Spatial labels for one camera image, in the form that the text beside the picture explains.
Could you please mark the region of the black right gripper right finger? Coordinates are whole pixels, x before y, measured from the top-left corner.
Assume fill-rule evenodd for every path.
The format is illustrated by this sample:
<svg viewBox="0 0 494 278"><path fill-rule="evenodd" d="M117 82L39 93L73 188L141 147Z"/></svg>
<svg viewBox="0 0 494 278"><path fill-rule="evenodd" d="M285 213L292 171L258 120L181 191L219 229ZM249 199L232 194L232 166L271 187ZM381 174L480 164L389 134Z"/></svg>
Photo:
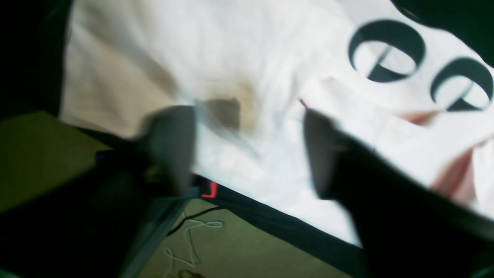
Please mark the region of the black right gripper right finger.
<svg viewBox="0 0 494 278"><path fill-rule="evenodd" d="M422 188L313 109L303 120L314 188L351 215L374 278L492 278L493 221Z"/></svg>

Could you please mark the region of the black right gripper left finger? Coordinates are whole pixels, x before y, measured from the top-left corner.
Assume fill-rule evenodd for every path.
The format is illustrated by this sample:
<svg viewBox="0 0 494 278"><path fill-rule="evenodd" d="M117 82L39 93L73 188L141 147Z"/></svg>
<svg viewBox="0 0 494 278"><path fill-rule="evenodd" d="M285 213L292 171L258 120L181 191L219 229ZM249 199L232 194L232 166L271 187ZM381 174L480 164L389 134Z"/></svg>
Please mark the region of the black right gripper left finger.
<svg viewBox="0 0 494 278"><path fill-rule="evenodd" d="M132 148L1 213L1 270L20 278L116 278L154 197L190 186L196 111L155 114Z"/></svg>

